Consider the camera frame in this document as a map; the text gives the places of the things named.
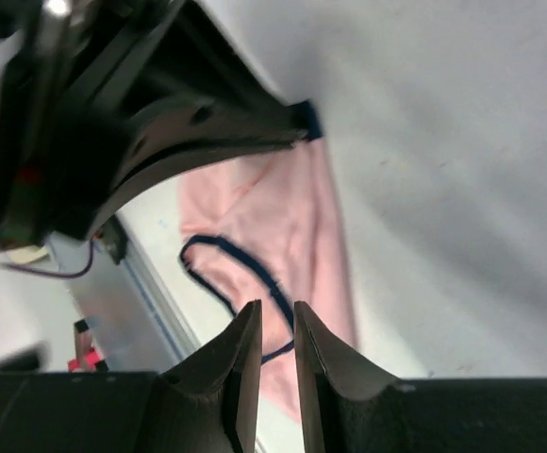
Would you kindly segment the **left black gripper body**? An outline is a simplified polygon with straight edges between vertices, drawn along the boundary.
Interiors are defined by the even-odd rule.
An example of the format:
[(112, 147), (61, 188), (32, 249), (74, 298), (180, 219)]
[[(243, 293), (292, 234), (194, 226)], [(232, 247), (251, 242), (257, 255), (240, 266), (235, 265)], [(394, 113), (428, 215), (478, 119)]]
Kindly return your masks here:
[(0, 249), (82, 240), (143, 147), (122, 103), (175, 1), (0, 1), (22, 42), (0, 80)]

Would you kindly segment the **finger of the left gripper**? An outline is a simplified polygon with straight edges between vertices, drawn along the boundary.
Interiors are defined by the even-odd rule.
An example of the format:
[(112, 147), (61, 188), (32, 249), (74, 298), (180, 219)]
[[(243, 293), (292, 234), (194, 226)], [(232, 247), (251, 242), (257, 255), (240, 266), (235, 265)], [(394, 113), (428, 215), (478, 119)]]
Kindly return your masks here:
[(87, 175), (84, 238), (89, 239), (122, 206), (158, 183), (220, 161), (290, 148), (307, 135), (307, 115), (273, 102), (264, 109), (216, 103), (157, 101), (127, 124)]
[(196, 1), (183, 3), (126, 96), (126, 111), (159, 101), (181, 110), (191, 126), (236, 113), (299, 136), (309, 129), (307, 108), (269, 93)]

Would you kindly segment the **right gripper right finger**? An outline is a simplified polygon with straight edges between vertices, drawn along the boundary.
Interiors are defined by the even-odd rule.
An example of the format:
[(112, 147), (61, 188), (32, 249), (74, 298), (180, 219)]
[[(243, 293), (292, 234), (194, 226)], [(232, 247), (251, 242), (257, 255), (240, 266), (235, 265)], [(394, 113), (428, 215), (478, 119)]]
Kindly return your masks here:
[(547, 378), (403, 379), (294, 305), (307, 452), (547, 452)]

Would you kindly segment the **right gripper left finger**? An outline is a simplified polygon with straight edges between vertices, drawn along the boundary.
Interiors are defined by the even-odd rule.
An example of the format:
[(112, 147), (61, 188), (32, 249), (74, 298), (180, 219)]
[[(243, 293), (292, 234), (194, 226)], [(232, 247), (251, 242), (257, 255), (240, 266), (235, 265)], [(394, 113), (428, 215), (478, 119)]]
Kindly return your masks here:
[(0, 374), (0, 452), (252, 452), (261, 305), (167, 372)]

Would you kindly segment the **pink underwear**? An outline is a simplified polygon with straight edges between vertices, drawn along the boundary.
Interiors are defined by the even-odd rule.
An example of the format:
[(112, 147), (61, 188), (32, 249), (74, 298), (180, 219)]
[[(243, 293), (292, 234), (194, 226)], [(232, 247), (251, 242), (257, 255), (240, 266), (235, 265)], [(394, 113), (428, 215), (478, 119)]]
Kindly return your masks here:
[(356, 324), (322, 128), (310, 103), (294, 109), (307, 135), (291, 149), (189, 171), (177, 192), (181, 264), (231, 314), (260, 302), (260, 392), (299, 420), (294, 303), (308, 303), (348, 344), (356, 343)]

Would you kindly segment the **aluminium mounting rail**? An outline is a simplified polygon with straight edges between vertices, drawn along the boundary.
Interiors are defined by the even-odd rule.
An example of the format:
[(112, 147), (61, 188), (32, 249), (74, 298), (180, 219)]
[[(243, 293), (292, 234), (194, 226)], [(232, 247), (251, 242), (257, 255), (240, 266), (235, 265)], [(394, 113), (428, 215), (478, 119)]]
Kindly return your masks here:
[(76, 308), (112, 371), (165, 372), (200, 342), (123, 224), (115, 217), (90, 245), (61, 235), (48, 241)]

